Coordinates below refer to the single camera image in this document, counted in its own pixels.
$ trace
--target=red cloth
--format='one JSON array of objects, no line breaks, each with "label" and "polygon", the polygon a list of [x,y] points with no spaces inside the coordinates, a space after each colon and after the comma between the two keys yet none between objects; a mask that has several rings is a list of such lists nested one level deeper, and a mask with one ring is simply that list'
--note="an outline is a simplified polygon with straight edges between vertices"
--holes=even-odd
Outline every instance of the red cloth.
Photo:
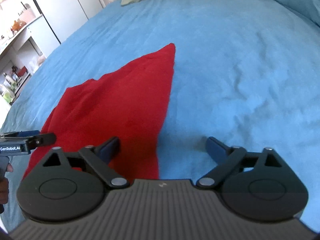
[{"label": "red cloth", "polygon": [[99,80],[66,89],[41,130],[54,132],[57,141],[33,152],[24,177],[54,146],[75,152],[118,136],[121,152],[109,166],[130,181],[158,179],[157,137],[169,103],[174,55],[171,43]]}]

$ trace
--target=wrinkled fabric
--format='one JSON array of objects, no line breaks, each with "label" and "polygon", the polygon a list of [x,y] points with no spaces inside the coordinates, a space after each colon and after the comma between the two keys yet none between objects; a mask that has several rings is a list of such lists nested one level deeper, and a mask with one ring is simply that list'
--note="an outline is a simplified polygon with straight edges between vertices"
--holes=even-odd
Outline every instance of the wrinkled fabric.
[{"label": "wrinkled fabric", "polygon": [[[161,179],[193,181],[215,167],[204,139],[269,146],[309,191],[301,217],[320,231],[320,28],[274,0],[142,0],[109,4],[59,46],[13,104],[2,131],[41,129],[66,88],[176,46],[158,137]],[[23,220],[15,192],[28,156],[12,157],[8,230]]]}]

